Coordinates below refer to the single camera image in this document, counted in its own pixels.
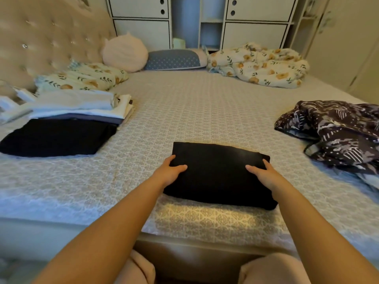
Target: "person's left hand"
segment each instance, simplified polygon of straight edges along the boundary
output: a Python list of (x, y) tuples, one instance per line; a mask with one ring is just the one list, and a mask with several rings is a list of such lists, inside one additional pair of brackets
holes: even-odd
[(175, 167), (170, 166), (170, 162), (175, 158), (175, 155), (167, 157), (163, 164), (154, 171), (152, 177), (156, 180), (162, 182), (163, 188), (173, 183), (177, 178), (179, 173), (187, 169), (187, 165), (178, 165)]

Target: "bed sheet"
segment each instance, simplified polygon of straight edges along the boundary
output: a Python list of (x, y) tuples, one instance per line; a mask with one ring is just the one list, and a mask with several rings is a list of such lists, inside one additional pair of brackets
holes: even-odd
[[(379, 258), (379, 193), (303, 154), (306, 142), (274, 130), (303, 100), (361, 101), (307, 76), (298, 89), (204, 70), (144, 71), (114, 89), (136, 107), (94, 156), (0, 154), (0, 217), (90, 224), (148, 178), (174, 141), (230, 145), (271, 156), (273, 166), (368, 258)], [(0, 139), (23, 120), (0, 127)], [(212, 243), (295, 250), (277, 207), (210, 205), (162, 195), (144, 232)]]

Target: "beige upholstered headboard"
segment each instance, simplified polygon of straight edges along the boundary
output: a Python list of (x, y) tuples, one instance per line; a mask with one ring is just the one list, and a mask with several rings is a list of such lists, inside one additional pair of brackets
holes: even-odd
[(104, 39), (115, 36), (108, 13), (80, 0), (0, 0), (0, 81), (33, 91), (34, 77), (72, 59), (102, 62)]

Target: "wardrobe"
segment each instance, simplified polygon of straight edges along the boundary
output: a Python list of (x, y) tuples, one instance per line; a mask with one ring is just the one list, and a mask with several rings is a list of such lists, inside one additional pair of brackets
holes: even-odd
[(130, 32), (149, 51), (173, 48), (173, 38), (184, 39), (187, 48), (205, 45), (218, 51), (246, 42), (289, 47), (308, 1), (107, 0), (107, 4), (117, 34)]

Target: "person's right arm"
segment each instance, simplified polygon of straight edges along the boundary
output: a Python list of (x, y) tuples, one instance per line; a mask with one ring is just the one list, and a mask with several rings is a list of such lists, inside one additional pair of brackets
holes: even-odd
[(312, 284), (378, 284), (379, 271), (270, 163), (247, 165), (272, 191)]

